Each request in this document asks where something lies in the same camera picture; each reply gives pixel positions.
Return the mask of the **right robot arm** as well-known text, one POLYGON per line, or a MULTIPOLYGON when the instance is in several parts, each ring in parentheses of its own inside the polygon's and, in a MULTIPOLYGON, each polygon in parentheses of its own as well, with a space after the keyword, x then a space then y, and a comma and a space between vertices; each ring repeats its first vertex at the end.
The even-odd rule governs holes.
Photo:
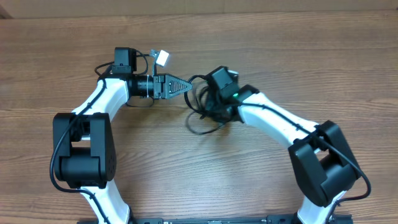
POLYGON ((336 215, 344 194, 361 177, 360 169, 340 127, 299 118, 271 102, 251 85, 240 87, 238 73, 220 66, 204 76, 205 109, 221 122, 240 121, 264 131, 289 152, 295 179, 304 195, 293 215, 267 217, 268 223, 352 223, 336 215))

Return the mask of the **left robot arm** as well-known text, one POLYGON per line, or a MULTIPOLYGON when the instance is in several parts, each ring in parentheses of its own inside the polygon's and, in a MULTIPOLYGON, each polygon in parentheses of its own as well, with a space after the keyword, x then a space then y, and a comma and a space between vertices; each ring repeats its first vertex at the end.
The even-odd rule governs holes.
POLYGON ((53 154, 49 174, 53 186, 70 194, 82 194, 95 212, 97 223, 135 223, 130 206, 121 198, 114 181, 116 150, 111 122, 130 98, 152 101, 170 99, 193 88, 188 81, 168 73, 137 72, 137 59, 154 59, 163 67, 169 53, 149 54, 117 47, 114 60, 104 64, 89 98, 70 113, 53 119, 53 154))

